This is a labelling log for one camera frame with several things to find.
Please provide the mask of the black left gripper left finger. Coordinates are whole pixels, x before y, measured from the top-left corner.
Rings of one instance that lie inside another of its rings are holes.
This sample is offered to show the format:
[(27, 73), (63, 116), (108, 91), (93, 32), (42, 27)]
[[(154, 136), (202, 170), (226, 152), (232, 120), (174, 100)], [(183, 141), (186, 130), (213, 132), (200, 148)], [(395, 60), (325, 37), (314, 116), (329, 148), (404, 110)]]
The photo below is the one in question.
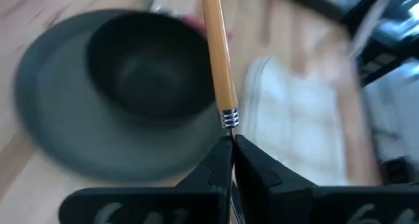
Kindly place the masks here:
[(66, 197), (60, 224), (228, 224), (233, 141), (223, 136), (175, 187), (88, 188)]

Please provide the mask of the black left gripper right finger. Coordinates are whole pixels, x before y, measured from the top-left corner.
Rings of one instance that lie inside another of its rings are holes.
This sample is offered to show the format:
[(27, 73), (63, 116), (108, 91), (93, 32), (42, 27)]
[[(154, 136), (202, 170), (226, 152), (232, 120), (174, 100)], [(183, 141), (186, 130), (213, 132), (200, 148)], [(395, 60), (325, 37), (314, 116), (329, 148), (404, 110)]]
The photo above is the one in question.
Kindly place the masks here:
[(242, 135), (234, 160), (246, 224), (419, 224), (419, 186), (319, 186)]

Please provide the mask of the grey round plate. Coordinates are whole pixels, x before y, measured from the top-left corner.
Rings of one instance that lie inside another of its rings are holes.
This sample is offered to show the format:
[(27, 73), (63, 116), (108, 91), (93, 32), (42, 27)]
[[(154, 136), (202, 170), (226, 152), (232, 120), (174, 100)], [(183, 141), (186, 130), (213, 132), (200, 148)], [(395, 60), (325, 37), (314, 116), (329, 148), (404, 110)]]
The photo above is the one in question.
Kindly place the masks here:
[(156, 181), (195, 167), (225, 131), (215, 101), (194, 115), (148, 119), (97, 90), (87, 69), (88, 42), (128, 12), (144, 11), (86, 12), (38, 36), (16, 70), (14, 104), (32, 140), (67, 168), (111, 181)]

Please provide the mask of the black round bowl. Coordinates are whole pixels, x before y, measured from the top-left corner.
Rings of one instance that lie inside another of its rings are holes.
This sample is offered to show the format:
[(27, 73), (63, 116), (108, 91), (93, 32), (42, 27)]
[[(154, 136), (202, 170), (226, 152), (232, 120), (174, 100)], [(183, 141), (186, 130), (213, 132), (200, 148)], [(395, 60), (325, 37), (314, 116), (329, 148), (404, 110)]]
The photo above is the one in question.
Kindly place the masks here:
[(207, 39), (163, 14), (128, 12), (86, 48), (89, 77), (118, 108), (148, 119), (194, 115), (215, 101)]

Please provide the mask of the orange-handled metal spoon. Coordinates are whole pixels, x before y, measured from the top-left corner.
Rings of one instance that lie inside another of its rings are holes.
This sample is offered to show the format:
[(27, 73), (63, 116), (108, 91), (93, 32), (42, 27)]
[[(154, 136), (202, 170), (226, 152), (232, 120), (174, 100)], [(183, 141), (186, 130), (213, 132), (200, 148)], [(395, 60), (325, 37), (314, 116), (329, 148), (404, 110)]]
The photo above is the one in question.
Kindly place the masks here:
[(230, 69), (228, 37), (221, 0), (202, 0), (202, 6), (217, 108), (221, 125), (227, 131), (229, 142), (233, 144), (233, 129), (239, 125), (238, 100)]

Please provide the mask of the white plaid cloth napkin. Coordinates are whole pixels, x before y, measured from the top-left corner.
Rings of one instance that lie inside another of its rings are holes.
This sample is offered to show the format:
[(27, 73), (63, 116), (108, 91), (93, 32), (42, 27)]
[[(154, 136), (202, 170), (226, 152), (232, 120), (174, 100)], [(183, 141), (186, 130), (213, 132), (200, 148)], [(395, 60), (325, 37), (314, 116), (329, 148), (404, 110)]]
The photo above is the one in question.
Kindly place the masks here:
[(239, 133), (317, 185), (350, 185), (337, 93), (300, 78), (273, 56), (246, 73)]

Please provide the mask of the black metal table frame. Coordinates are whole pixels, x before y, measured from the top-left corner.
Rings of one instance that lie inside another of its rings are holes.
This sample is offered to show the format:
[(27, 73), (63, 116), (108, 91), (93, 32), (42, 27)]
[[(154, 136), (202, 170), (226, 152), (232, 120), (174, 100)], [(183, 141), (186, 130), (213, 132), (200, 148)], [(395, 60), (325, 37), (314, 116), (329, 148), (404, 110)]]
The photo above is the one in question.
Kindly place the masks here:
[(349, 54), (334, 67), (350, 177), (419, 185), (419, 0), (293, 0), (336, 21)]

